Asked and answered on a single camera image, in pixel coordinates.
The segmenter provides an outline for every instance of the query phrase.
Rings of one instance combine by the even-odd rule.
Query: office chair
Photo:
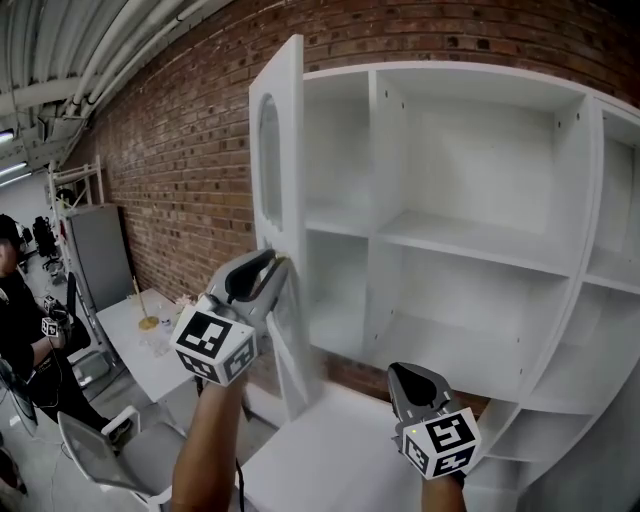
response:
[[[116,453],[107,436],[133,416],[138,433]],[[71,458],[87,480],[103,490],[125,489],[153,512],[160,512],[171,500],[173,467],[185,438],[167,423],[141,432],[140,413],[129,406],[102,432],[63,412],[58,413],[58,425]]]

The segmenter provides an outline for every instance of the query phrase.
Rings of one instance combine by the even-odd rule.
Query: white shelving unit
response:
[[[465,496],[471,512],[515,510],[519,493],[591,428],[640,358],[640,111],[572,82],[480,64],[303,74],[299,37],[276,60],[252,86],[256,232],[259,244],[296,262],[311,343],[382,369],[421,364],[456,390],[490,397]],[[282,120],[273,193],[260,185],[271,139],[257,129],[269,96]],[[281,223],[263,207],[278,202]],[[338,413],[335,393],[370,404],[334,389],[272,447],[296,451],[298,435],[313,444],[305,416],[344,416],[355,430],[394,421],[388,407]],[[329,437],[310,452],[321,458],[325,444],[349,445]],[[378,453],[376,443],[367,450]],[[354,443],[341,455],[351,448],[354,457],[364,450]],[[265,447],[248,466],[277,457]],[[397,458],[381,461],[349,475],[325,475],[331,469],[321,464],[312,483],[351,482],[361,492],[341,495],[349,504],[367,493],[383,503],[377,488],[416,492]],[[304,489],[305,474],[286,488],[256,487],[257,501]],[[329,501],[318,510],[333,510]],[[344,509],[377,510],[367,506]]]

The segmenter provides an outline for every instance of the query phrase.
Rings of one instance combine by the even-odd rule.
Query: person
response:
[[[172,512],[226,512],[235,483],[236,438],[246,374],[229,387],[208,384],[178,456]],[[462,487],[445,475],[422,482],[423,512],[464,512]]]
[[[33,403],[54,422],[58,411],[102,430],[109,420],[91,407],[85,398],[71,364],[61,352],[64,336],[43,337],[42,319],[46,316],[33,298],[17,269],[20,257],[20,237],[15,221],[0,214],[0,357],[15,376],[26,385]],[[86,335],[79,320],[74,335]],[[118,439],[131,427],[124,423],[110,438]]]

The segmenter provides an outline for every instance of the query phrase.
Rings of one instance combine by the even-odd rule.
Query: cable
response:
[[[113,384],[116,379],[118,377],[120,377],[120,375],[122,375],[124,372],[127,371],[127,367],[125,366],[122,370],[120,370],[120,373],[118,373],[118,375],[116,375],[113,379],[111,379],[109,381],[108,384],[106,384],[99,392],[96,396],[94,396],[91,400],[89,400],[89,403],[93,402],[96,398],[98,398],[102,393],[104,393],[107,389],[109,389],[109,387],[111,386],[111,384]]]
[[[238,471],[238,500],[240,501],[240,512],[244,512],[244,476],[238,459],[236,459],[236,470]]]

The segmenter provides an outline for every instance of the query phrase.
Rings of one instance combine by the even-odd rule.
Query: white table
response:
[[[175,304],[154,289],[142,292],[142,299],[149,315],[157,314],[160,307],[162,311],[176,311]],[[133,378],[153,402],[158,402],[191,380],[193,375],[182,366],[173,349],[157,357],[150,346],[140,343],[144,334],[138,328],[138,322],[143,317],[137,297],[125,299],[98,313],[102,327]],[[168,342],[170,334],[159,325],[153,336],[166,337]]]

